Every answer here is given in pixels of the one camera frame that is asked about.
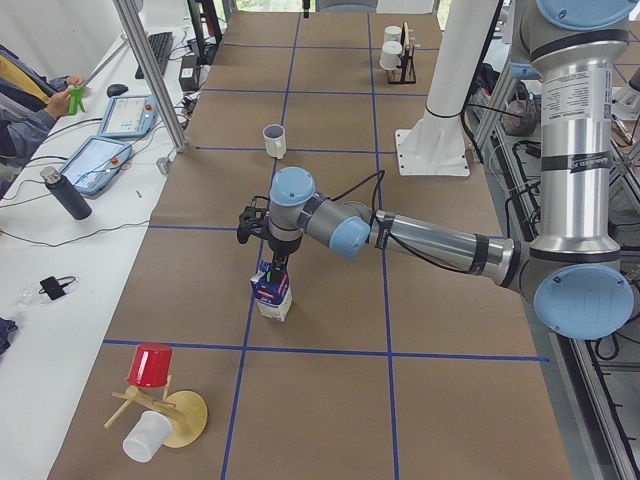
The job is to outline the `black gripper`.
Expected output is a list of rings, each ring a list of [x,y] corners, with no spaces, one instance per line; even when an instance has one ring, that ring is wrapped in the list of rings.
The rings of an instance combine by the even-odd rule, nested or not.
[[[288,257],[299,249],[300,239],[284,241],[272,237],[268,240],[268,245],[273,252],[271,282],[282,285],[287,278],[287,267],[285,264],[288,261]]]

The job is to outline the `person forearm grey sleeve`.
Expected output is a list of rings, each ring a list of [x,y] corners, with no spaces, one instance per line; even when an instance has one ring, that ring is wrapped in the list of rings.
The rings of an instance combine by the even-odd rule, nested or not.
[[[1,161],[27,163],[55,123],[56,120],[44,109],[17,115],[1,108]]]

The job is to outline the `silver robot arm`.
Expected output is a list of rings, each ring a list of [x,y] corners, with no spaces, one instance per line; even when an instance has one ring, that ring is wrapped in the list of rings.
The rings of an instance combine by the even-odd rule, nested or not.
[[[608,233],[611,75],[629,44],[630,1],[519,1],[510,57],[541,81],[541,213],[528,243],[455,231],[320,193],[311,174],[273,177],[267,213],[240,240],[265,239],[282,273],[310,236],[352,258],[365,245],[519,293],[547,327],[595,340],[630,318],[632,288]]]

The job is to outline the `person hand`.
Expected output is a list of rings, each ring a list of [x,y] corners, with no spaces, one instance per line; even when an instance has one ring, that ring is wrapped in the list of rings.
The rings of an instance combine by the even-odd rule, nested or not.
[[[71,89],[73,87],[82,86],[85,78],[82,76],[72,75],[66,78],[66,88],[50,97],[45,107],[45,111],[53,118],[59,119],[68,114],[70,105]]]

